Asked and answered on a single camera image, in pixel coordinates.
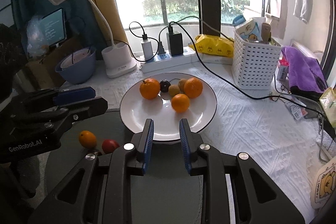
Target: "purple towel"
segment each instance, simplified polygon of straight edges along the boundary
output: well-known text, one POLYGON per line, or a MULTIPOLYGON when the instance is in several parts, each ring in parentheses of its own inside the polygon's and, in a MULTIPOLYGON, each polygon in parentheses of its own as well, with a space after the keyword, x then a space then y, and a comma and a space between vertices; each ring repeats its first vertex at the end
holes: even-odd
POLYGON ((282 53, 289 63, 290 87, 297 86, 300 90, 308 92, 323 93, 325 91, 328 85, 325 83, 325 78, 316 59, 305 56, 294 47, 283 47, 282 53))

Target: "textured tablecloth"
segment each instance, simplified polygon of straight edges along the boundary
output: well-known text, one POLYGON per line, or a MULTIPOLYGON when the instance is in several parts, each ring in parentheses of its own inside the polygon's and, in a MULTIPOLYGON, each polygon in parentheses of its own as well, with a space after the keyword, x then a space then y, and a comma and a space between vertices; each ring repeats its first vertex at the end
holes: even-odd
MULTIPOLYGON (((207 64, 234 83, 231 66, 207 64)), ((140 70, 109 79, 103 62, 97 62, 93 77, 81 85, 65 83, 63 89, 91 86, 96 95, 119 108, 126 91, 136 82, 162 72, 183 72, 206 81, 215 91, 218 106, 213 121, 201 132, 205 142, 221 152, 236 155, 247 152, 284 191, 304 216, 314 217, 310 205, 312 180, 322 167, 318 160, 317 119, 295 121, 280 100, 251 100, 229 84, 209 73, 199 62, 143 74, 140 70)), ((270 90, 247 91, 253 96, 268 95, 270 90)))

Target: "plastic basket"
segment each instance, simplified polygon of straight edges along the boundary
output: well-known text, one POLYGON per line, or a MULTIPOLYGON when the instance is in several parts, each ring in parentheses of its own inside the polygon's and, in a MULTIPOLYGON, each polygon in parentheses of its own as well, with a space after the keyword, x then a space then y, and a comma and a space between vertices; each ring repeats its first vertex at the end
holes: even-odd
POLYGON ((281 46, 244 41, 235 30, 232 75, 241 89, 269 89, 279 61, 281 46))

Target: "power strip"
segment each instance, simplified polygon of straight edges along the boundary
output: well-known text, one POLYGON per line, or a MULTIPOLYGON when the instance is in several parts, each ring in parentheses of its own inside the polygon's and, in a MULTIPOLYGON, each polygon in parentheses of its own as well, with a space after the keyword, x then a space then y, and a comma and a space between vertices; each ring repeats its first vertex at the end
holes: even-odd
POLYGON ((152 60, 142 62, 140 70, 143 73, 152 72, 155 70, 161 70, 165 68, 175 67, 198 61, 196 53, 190 47, 183 47, 183 54, 171 56, 167 50, 165 54, 157 54, 152 60))

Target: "red fruit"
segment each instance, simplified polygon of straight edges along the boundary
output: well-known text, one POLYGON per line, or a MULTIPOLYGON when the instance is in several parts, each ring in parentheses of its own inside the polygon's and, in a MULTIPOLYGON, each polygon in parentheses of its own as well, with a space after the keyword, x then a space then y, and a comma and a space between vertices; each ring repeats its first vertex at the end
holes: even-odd
POLYGON ((105 140, 101 148, 103 149, 105 154, 113 153, 114 150, 116 150, 120 145, 115 140, 105 140))

